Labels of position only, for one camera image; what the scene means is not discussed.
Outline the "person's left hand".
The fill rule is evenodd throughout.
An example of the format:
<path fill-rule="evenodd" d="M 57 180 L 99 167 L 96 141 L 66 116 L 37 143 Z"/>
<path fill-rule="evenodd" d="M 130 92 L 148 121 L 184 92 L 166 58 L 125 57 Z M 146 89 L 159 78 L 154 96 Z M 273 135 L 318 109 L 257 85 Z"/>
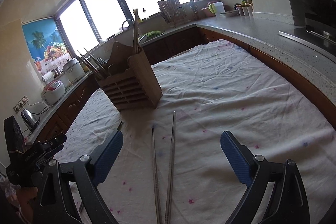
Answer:
<path fill-rule="evenodd" d="M 33 199 L 38 194 L 38 188 L 37 187 L 20 188 L 17 190 L 16 194 L 23 218 L 28 223 L 33 223 L 34 212 L 31 204 L 33 202 Z"/>

